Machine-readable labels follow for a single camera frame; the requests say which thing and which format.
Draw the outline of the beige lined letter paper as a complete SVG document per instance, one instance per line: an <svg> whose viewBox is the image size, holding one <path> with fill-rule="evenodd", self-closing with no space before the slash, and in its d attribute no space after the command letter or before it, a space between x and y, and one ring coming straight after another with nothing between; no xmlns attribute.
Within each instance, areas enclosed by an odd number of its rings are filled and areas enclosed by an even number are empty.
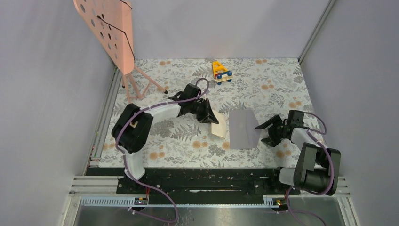
<svg viewBox="0 0 399 226"><path fill-rule="evenodd" d="M222 113L215 112L214 113L216 119L218 120L218 124L212 123L211 124L211 133L215 136L221 137L223 139L226 138L226 119Z"/></svg>

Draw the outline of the grey lavender envelope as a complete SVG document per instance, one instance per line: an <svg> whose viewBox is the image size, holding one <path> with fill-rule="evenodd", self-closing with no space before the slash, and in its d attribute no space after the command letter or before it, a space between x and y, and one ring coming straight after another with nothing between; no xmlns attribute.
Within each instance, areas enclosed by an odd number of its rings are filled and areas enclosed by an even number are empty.
<svg viewBox="0 0 399 226"><path fill-rule="evenodd" d="M229 111L229 139L231 149L253 149L258 146L260 130L252 109Z"/></svg>

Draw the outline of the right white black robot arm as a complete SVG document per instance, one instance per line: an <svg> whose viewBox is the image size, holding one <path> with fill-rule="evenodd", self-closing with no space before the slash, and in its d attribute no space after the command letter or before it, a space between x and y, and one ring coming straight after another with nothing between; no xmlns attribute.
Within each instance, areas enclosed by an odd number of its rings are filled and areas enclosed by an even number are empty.
<svg viewBox="0 0 399 226"><path fill-rule="evenodd" d="M332 196L338 186L341 153L316 139L315 130L304 124L305 115L306 112L291 110L284 120L275 115L256 127L268 132L268 137L261 140L264 144L276 147L287 139L300 149L295 168L276 168L270 188L276 194L290 186L314 195Z"/></svg>

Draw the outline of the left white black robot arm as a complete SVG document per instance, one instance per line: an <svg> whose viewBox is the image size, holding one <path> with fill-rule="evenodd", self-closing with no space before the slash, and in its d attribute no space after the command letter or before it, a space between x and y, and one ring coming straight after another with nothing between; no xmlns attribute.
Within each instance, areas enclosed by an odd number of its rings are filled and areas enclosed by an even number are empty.
<svg viewBox="0 0 399 226"><path fill-rule="evenodd" d="M112 129L115 147L122 153L125 174L130 178L128 188L139 194L145 190L146 181L144 161L141 149L144 147L153 124L193 114L199 123L218 124L210 101L198 86L187 84L184 90L177 92L161 102L145 108L128 104Z"/></svg>

